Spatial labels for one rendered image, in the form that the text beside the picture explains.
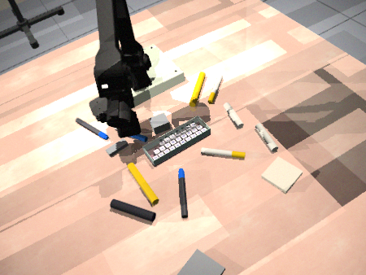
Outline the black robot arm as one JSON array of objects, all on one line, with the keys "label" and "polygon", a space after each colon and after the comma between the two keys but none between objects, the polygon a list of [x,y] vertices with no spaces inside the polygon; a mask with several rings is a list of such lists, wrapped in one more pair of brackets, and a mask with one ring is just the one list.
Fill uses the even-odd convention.
[{"label": "black robot arm", "polygon": [[95,2],[99,49],[94,57],[94,79],[99,96],[89,101],[89,107],[97,121],[126,128],[130,126],[132,89],[152,85],[147,74],[151,62],[135,38],[126,0]]}]

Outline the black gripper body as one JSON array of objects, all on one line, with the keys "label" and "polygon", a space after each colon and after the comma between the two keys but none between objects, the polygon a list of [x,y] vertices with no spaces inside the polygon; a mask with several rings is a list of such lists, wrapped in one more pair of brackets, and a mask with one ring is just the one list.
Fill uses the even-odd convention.
[{"label": "black gripper body", "polygon": [[[129,96],[131,100],[131,108],[135,108],[134,100],[133,100],[133,93]],[[134,135],[138,135],[141,133],[141,128],[139,124],[138,118],[135,118],[134,111],[131,110],[131,118],[130,118],[130,126],[126,128],[116,128],[117,134],[119,138],[126,138]]]}]

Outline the grey and blue marker pen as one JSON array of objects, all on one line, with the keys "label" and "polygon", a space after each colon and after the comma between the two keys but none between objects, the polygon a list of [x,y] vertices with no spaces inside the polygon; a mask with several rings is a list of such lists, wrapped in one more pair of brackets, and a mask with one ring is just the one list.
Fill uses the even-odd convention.
[{"label": "grey and blue marker pen", "polygon": [[83,121],[82,119],[80,118],[76,118],[75,119],[75,122],[77,122],[78,124],[82,125],[83,127],[87,128],[88,130],[92,131],[93,133],[96,133],[98,136],[100,136],[101,138],[104,138],[104,139],[108,139],[108,136],[102,132],[101,130],[95,128],[94,126],[92,126],[91,124],[88,124],[87,122]]},{"label": "grey and blue marker pen", "polygon": [[179,175],[179,186],[180,186],[180,197],[181,197],[181,217],[188,217],[186,189],[185,189],[185,171],[180,168],[178,171]]}]

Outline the dark grey cylinder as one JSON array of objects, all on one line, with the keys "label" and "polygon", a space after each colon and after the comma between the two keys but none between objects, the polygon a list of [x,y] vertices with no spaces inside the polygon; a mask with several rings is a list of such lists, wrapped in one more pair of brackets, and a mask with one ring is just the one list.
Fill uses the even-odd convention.
[{"label": "dark grey cylinder", "polygon": [[118,199],[112,199],[110,207],[152,222],[155,220],[156,217],[156,212],[151,212],[146,209],[136,207],[130,203],[126,203]]}]

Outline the blue stylus with grey tip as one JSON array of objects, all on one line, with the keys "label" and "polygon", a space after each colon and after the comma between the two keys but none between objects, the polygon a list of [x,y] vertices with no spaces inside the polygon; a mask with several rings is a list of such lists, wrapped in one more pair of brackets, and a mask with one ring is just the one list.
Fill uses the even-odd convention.
[{"label": "blue stylus with grey tip", "polygon": [[147,141],[147,139],[148,139],[148,137],[143,136],[143,135],[141,135],[141,134],[134,135],[134,136],[130,136],[130,137],[131,137],[131,138],[136,138],[136,139],[138,139],[138,140],[140,140],[140,141],[143,141],[143,142],[146,142],[146,141]]}]

